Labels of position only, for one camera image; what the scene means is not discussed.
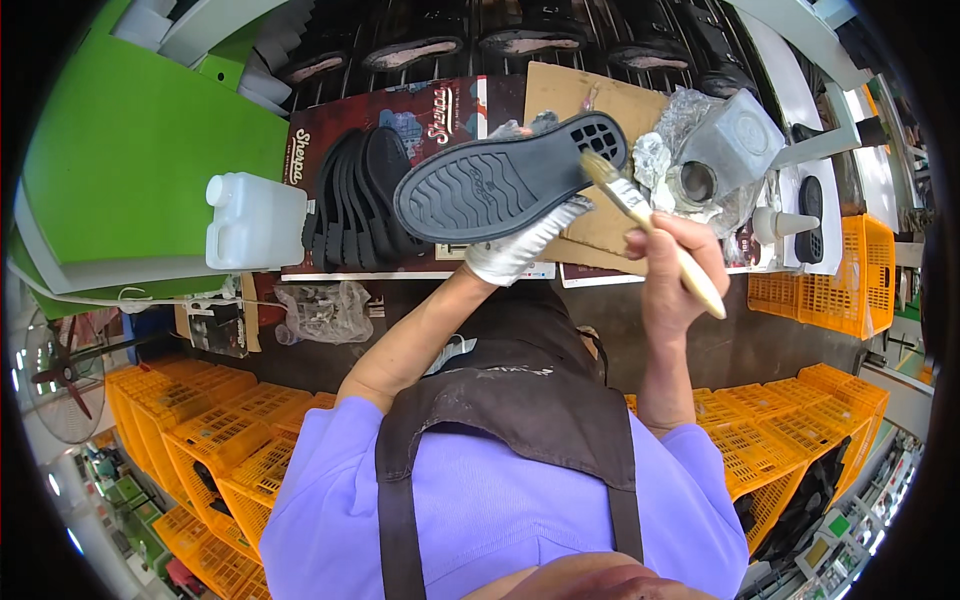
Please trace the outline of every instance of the brush bristles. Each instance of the brush bristles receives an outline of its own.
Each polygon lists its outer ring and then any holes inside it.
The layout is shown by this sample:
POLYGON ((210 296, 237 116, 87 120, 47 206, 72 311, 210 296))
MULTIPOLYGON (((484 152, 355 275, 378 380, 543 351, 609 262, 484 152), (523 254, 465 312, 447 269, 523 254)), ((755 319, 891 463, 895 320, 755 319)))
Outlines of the brush bristles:
POLYGON ((580 166, 594 183, 611 183, 620 177, 608 160, 589 148, 580 153, 580 166))

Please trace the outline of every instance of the purple shirt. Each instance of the purple shirt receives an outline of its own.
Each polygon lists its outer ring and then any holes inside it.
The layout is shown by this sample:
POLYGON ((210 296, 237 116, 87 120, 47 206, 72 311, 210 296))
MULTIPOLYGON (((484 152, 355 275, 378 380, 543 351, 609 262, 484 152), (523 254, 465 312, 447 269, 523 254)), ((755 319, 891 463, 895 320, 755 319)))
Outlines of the purple shirt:
MULTIPOLYGON (((260 554, 275 600, 382 598, 373 449, 383 415, 352 396, 307 413, 260 554)), ((630 416, 644 564, 720 598, 747 569, 747 541, 707 433, 657 440, 630 416)), ((610 551, 607 487, 520 457, 496 438, 427 431, 413 471, 427 597, 460 598, 504 575, 610 551)))

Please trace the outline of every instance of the wooden handle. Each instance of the wooden handle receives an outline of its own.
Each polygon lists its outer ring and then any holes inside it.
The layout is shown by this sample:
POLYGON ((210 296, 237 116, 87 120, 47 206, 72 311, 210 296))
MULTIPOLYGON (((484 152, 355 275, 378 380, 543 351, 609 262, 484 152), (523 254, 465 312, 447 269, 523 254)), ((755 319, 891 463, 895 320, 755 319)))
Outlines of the wooden handle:
MULTIPOLYGON (((650 218, 652 214, 653 211, 647 203, 641 203, 629 213, 630 218, 636 221, 646 233, 651 233, 655 229, 653 220, 650 218)), ((713 280, 709 278, 700 263, 694 260, 690 252, 679 243, 677 258, 680 260, 680 279, 687 291, 703 304, 710 315, 717 319, 726 319, 727 307, 723 305, 723 298, 717 286, 713 285, 713 280)))

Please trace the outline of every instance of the glue container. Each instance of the glue container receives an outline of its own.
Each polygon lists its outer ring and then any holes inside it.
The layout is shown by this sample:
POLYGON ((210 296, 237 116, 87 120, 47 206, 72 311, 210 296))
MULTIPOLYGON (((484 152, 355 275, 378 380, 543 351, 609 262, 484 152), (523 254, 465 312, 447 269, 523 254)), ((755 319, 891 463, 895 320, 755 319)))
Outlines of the glue container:
POLYGON ((206 185, 206 203, 213 206, 206 266, 267 271, 300 264, 306 201, 303 190, 250 173, 213 176, 206 185))

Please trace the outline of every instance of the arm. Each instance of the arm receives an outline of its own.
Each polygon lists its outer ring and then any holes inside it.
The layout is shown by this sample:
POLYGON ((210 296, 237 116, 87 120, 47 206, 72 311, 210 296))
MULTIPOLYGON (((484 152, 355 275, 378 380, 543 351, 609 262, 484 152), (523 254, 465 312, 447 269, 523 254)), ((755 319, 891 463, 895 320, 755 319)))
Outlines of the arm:
POLYGON ((423 376, 450 336, 496 288, 466 265, 457 269, 357 361, 340 384, 337 402, 362 396, 387 414, 394 396, 423 376))
POLYGON ((646 256, 649 263, 641 292, 643 327, 650 343, 646 374, 636 398, 640 421, 658 438, 685 423, 695 423, 693 391, 686 367, 686 331, 704 312, 680 280, 679 243, 700 263, 720 295, 727 293, 730 277, 713 231, 683 218, 654 214, 658 230, 645 235, 627 234, 627 254, 646 256))
POLYGON ((516 282, 550 240, 588 210, 593 204, 574 196, 526 229, 467 248, 467 264, 357 361, 340 385, 337 401, 362 396, 386 415, 394 396, 423 376, 477 306, 497 286, 516 282))

